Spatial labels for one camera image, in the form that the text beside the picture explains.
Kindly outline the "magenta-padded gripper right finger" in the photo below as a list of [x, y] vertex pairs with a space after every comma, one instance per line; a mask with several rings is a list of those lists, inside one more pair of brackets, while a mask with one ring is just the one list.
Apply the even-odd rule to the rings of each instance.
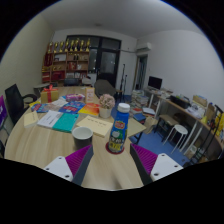
[[167, 154], [161, 153], [157, 155], [133, 143], [130, 144], [130, 154], [144, 185], [150, 184], [182, 169], [182, 166]]

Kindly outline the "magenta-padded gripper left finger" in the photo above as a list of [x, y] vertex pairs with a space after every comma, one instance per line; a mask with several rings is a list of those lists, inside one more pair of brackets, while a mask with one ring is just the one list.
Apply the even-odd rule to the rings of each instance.
[[93, 146], [89, 145], [67, 157], [56, 157], [44, 170], [80, 186], [92, 156]]

